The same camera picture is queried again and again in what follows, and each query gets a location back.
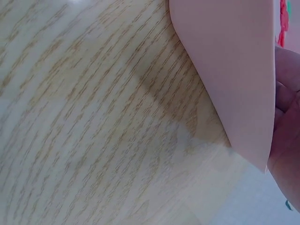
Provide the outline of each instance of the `pink paper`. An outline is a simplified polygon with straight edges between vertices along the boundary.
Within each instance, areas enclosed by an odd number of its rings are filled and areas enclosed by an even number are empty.
[[[175,30],[232,147],[265,171],[275,110],[272,0],[170,0]]]

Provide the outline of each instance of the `wooden table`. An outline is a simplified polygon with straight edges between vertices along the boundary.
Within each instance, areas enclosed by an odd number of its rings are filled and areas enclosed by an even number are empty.
[[[0,81],[3,225],[205,225],[248,165],[165,0],[2,0]]]

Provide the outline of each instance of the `hand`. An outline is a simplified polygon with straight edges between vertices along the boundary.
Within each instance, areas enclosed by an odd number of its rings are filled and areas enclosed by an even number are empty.
[[[275,47],[276,109],[268,168],[300,212],[300,55]]]

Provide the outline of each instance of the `red object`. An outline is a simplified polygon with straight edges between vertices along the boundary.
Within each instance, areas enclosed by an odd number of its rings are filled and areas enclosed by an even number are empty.
[[[285,32],[289,29],[289,14],[286,9],[285,0],[280,0],[280,25],[281,31],[278,37],[278,44],[285,46]]]

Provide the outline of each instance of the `wood grain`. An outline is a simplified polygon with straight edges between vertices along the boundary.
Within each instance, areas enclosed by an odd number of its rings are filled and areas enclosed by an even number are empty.
[[[1,224],[209,223],[247,163],[167,2],[1,0],[0,31]]]

